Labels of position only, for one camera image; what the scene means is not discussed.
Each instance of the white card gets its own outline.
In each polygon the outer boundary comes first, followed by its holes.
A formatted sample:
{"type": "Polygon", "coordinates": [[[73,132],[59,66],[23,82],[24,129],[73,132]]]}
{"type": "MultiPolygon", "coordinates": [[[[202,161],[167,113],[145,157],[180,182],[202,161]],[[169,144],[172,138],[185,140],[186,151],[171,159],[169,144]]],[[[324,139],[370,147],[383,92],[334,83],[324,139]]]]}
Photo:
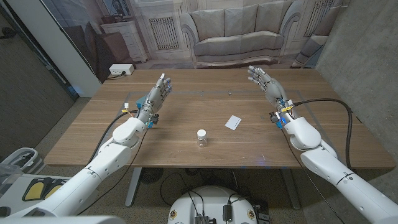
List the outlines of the white card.
{"type": "Polygon", "coordinates": [[[237,116],[231,116],[231,118],[228,120],[228,122],[225,124],[227,128],[231,128],[232,130],[235,130],[236,127],[238,127],[238,124],[241,122],[241,118],[237,116]]]}

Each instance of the yellow pad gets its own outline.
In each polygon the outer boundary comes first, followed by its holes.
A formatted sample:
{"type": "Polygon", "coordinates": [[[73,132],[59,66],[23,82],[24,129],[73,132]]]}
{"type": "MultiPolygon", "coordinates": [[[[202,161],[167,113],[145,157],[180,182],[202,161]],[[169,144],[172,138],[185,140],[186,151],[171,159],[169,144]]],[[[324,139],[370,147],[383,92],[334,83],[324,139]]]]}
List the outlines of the yellow pad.
{"type": "Polygon", "coordinates": [[[34,200],[40,199],[40,195],[42,194],[44,188],[44,183],[38,182],[30,187],[28,193],[25,196],[25,200],[34,200]]]}
{"type": "Polygon", "coordinates": [[[49,196],[51,196],[52,194],[54,194],[55,191],[57,191],[60,187],[62,187],[62,185],[58,185],[55,186],[53,189],[51,189],[51,191],[45,196],[44,199],[47,199],[49,196]]]}

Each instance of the electrical outlet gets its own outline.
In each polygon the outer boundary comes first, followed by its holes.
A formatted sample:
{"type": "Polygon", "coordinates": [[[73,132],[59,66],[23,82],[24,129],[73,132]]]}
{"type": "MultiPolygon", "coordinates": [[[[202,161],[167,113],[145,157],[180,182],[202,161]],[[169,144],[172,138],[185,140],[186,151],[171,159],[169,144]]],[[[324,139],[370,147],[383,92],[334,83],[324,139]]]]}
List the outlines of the electrical outlet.
{"type": "Polygon", "coordinates": [[[113,64],[109,71],[112,75],[121,75],[122,72],[126,72],[126,75],[131,75],[134,71],[134,66],[132,64],[113,64]]]}

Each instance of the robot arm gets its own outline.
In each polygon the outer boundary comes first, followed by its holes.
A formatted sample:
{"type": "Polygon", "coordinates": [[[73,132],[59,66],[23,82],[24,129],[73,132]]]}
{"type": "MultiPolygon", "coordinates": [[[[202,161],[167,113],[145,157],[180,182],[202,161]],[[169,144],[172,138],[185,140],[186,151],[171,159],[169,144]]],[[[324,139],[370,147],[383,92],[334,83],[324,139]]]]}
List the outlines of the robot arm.
{"type": "Polygon", "coordinates": [[[79,173],[60,187],[44,201],[9,216],[62,217],[76,215],[77,209],[87,200],[97,186],[109,175],[126,165],[132,151],[140,145],[137,133],[148,129],[151,119],[162,107],[166,96],[172,91],[170,79],[160,77],[156,86],[149,92],[136,118],[129,118],[113,131],[111,139],[99,149],[98,155],[79,173]]]}
{"type": "Polygon", "coordinates": [[[398,205],[356,175],[337,159],[335,150],[321,139],[320,133],[293,110],[280,83],[261,68],[250,66],[249,80],[258,84],[268,101],[277,108],[271,121],[290,135],[293,147],[305,151],[301,154],[304,165],[316,175],[333,184],[371,223],[395,223],[398,205]]]}

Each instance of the gray couch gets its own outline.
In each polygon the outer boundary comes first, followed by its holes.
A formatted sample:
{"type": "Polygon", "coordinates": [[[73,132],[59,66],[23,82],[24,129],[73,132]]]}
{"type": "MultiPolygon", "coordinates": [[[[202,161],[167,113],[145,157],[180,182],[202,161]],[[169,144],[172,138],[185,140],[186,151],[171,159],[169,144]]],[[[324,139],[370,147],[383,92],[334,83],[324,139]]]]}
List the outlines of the gray couch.
{"type": "Polygon", "coordinates": [[[180,16],[193,66],[220,66],[261,60],[279,62],[301,1],[195,11],[180,16]]]}

